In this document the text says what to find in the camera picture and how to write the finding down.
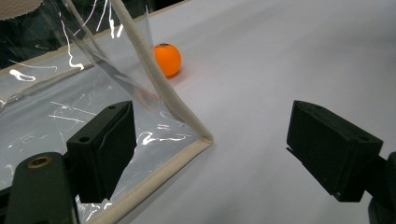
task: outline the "white table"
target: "white table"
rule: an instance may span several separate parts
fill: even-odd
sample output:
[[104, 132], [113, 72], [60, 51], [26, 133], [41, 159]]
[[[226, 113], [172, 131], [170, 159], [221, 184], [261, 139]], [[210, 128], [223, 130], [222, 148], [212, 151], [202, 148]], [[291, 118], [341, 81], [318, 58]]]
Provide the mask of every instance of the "white table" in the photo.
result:
[[396, 150], [396, 3], [191, 0], [151, 18], [175, 44], [171, 83], [215, 136], [121, 223], [369, 223], [285, 148], [293, 100], [327, 107]]

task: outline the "transparent plastic film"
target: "transparent plastic film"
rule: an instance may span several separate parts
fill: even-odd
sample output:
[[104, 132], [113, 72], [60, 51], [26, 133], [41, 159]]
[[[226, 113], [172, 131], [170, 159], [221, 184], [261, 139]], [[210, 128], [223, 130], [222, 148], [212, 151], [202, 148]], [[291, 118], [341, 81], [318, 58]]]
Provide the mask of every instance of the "transparent plastic film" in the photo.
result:
[[[152, 46], [149, 4], [124, 2]], [[148, 78], [110, 1], [44, 0], [0, 21], [0, 189], [18, 164], [65, 142], [101, 110], [134, 102], [137, 147], [111, 200], [79, 203], [82, 222], [122, 198], [201, 137], [174, 116]]]

